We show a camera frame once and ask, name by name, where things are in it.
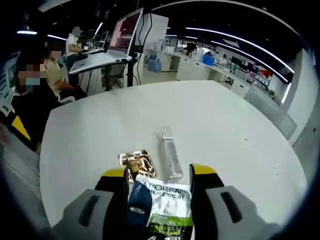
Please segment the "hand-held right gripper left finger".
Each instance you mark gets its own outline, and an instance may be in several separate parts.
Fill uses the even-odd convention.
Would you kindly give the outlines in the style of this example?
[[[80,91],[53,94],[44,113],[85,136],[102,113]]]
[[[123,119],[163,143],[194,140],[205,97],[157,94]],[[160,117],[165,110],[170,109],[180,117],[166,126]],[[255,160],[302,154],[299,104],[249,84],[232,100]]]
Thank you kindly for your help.
[[[69,203],[53,227],[59,240],[123,240],[126,237],[129,169],[107,170],[94,189]]]

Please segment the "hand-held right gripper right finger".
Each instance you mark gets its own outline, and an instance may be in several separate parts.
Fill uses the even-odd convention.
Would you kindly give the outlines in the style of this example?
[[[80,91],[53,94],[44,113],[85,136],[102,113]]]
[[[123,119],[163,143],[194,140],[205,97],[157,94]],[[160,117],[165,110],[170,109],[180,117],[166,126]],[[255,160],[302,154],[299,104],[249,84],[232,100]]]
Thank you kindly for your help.
[[[191,213],[196,240],[272,240],[280,232],[267,223],[253,201],[218,173],[199,163],[189,165]]]

